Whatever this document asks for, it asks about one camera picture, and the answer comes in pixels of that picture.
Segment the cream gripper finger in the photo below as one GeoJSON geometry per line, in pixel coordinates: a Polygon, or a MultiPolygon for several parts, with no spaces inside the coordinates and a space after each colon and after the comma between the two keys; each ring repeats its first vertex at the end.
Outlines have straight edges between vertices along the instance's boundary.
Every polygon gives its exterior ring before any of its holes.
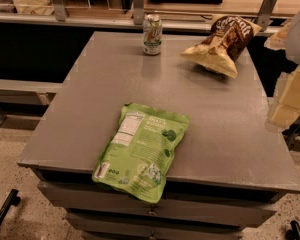
{"type": "Polygon", "coordinates": [[[281,73],[268,113],[272,125],[288,129],[300,116],[300,65],[290,74],[281,73]]]}
{"type": "Polygon", "coordinates": [[[271,50],[285,50],[286,38],[291,23],[285,24],[278,32],[270,36],[264,43],[264,46],[271,50]]]}

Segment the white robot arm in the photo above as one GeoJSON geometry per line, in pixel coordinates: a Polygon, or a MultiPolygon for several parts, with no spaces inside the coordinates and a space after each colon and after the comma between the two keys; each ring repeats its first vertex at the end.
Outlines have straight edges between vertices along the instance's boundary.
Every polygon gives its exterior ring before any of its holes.
{"type": "Polygon", "coordinates": [[[291,22],[269,37],[264,46],[284,50],[286,58],[297,64],[292,73],[280,74],[268,112],[268,122],[285,130],[300,116],[300,11],[291,22]]]}

